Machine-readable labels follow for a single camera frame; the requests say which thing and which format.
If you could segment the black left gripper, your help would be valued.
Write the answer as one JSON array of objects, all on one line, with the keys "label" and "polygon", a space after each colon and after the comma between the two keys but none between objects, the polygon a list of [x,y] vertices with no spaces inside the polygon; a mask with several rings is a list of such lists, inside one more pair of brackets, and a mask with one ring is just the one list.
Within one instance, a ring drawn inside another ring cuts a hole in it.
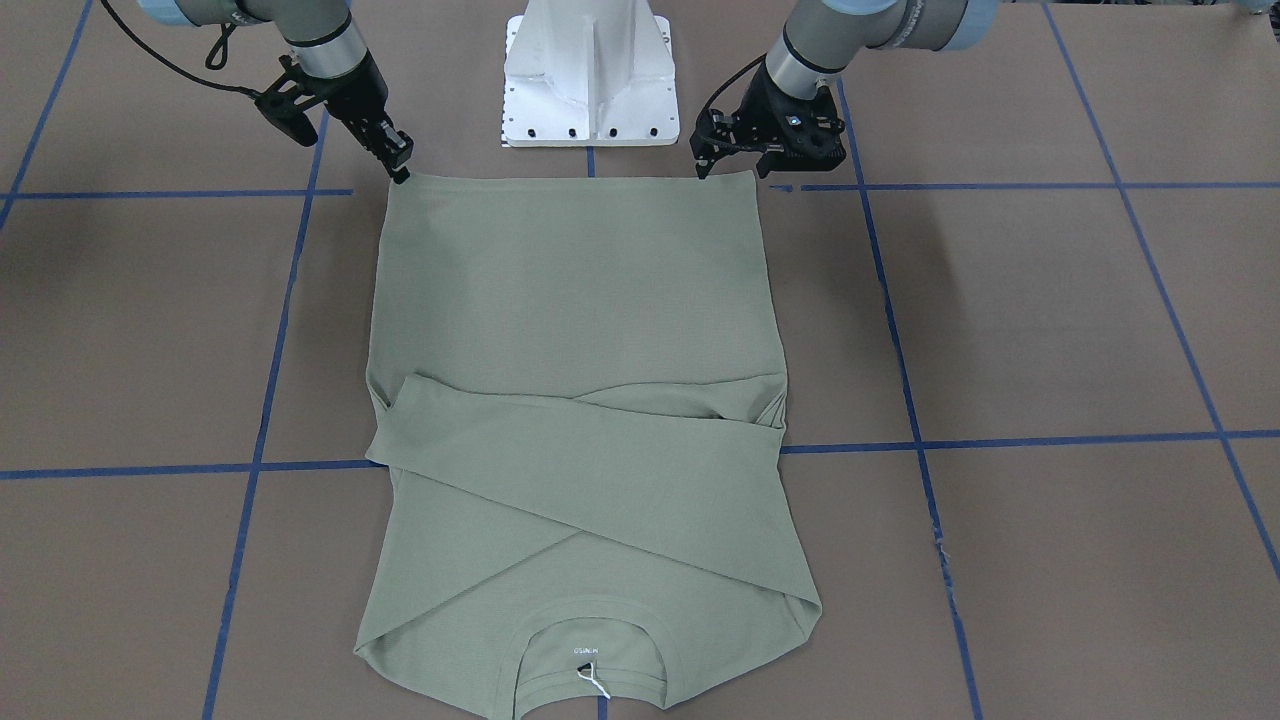
[{"label": "black left gripper", "polygon": [[739,108],[730,113],[717,109],[719,95],[746,72],[742,68],[727,79],[698,114],[690,149],[700,181],[719,160],[740,152],[759,156],[755,173],[762,179],[776,170],[833,170],[845,161],[846,126],[824,81],[818,83],[815,97],[797,99],[777,87],[767,69],[758,68]]}]

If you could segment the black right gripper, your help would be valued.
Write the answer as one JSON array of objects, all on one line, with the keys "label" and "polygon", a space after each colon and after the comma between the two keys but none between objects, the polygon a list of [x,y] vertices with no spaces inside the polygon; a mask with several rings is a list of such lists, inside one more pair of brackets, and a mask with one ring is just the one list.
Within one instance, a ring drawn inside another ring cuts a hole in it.
[{"label": "black right gripper", "polygon": [[389,90],[372,54],[366,53],[343,76],[321,78],[306,73],[305,78],[328,113],[380,161],[390,181],[404,183],[410,178],[407,163],[413,154],[413,140],[396,128],[387,111]]}]

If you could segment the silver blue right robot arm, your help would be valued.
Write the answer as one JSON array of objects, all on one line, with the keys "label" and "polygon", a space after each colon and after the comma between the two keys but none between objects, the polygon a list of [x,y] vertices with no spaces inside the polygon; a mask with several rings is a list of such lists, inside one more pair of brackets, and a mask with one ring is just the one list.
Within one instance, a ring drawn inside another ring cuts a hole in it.
[{"label": "silver blue right robot arm", "polygon": [[101,8],[122,33],[178,76],[216,91],[250,97],[260,115],[302,147],[319,141],[308,119],[323,106],[378,159],[390,181],[404,183],[413,140],[387,113],[389,88],[346,1],[141,1],[140,8],[165,26],[219,26],[212,54],[223,51],[239,27],[274,26],[287,44],[282,74],[266,88],[223,85],[197,77],[148,46],[108,1]]}]

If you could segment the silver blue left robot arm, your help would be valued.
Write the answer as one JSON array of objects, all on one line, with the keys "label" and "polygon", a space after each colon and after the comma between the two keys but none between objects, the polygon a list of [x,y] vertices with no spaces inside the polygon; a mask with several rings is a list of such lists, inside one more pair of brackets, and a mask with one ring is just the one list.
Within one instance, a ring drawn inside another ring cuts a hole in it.
[{"label": "silver blue left robot arm", "polygon": [[689,138],[704,181],[739,154],[755,173],[828,172],[847,150],[832,82],[864,50],[959,51],[993,24],[997,1],[797,1],[771,49],[704,102]]}]

